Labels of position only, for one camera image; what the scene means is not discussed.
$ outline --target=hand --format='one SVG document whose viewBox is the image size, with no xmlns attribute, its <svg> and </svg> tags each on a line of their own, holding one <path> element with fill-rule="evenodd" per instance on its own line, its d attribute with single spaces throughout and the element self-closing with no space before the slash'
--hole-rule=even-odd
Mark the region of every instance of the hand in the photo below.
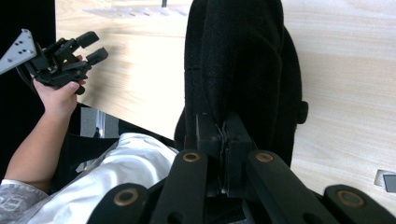
<svg viewBox="0 0 396 224">
<path fill-rule="evenodd" d="M 54 119 L 70 119 L 71 114 L 77 106 L 77 96 L 75 94 L 79 85 L 85 81 L 69 82 L 60 89 L 44 86 L 42 83 L 33 81 L 35 89 L 40 96 L 45 107 L 45 114 Z"/>
</svg>

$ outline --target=sleeve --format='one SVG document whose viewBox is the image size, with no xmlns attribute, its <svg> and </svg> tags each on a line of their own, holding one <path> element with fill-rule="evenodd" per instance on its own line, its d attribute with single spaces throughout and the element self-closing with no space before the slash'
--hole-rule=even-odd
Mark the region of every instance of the sleeve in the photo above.
<svg viewBox="0 0 396 224">
<path fill-rule="evenodd" d="M 14 222 L 35 204 L 49 197 L 20 181 L 4 179 L 0 185 L 0 223 Z"/>
</svg>

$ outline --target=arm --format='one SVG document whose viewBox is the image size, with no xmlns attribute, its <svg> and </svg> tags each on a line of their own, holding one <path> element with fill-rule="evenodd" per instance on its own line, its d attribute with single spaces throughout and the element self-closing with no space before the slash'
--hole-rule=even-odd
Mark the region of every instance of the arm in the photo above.
<svg viewBox="0 0 396 224">
<path fill-rule="evenodd" d="M 77 105 L 76 82 L 59 90 L 34 80 L 45 112 L 9 162 L 6 179 L 18 180 L 45 192 L 58 164 L 71 115 Z"/>
</svg>

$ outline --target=metal bracket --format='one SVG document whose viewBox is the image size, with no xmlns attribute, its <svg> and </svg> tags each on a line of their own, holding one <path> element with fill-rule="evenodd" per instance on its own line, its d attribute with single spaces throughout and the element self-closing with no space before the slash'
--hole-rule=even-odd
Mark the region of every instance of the metal bracket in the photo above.
<svg viewBox="0 0 396 224">
<path fill-rule="evenodd" d="M 33 59 L 36 55 L 32 34 L 29 30 L 22 29 L 21 34 L 0 60 L 0 75 Z"/>
<path fill-rule="evenodd" d="M 377 170 L 374 184 L 384 188 L 388 193 L 396 193 L 396 173 Z"/>
</svg>

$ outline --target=white shiny fabric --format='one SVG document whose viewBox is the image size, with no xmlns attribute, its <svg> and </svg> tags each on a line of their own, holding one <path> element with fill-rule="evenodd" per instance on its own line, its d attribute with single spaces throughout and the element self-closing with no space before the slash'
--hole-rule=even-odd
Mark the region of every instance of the white shiny fabric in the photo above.
<svg viewBox="0 0 396 224">
<path fill-rule="evenodd" d="M 98 167 L 62 189 L 29 223 L 86 223 L 109 190 L 124 183 L 153 186 L 168 176 L 175 156 L 155 138 L 125 133 Z"/>
</svg>

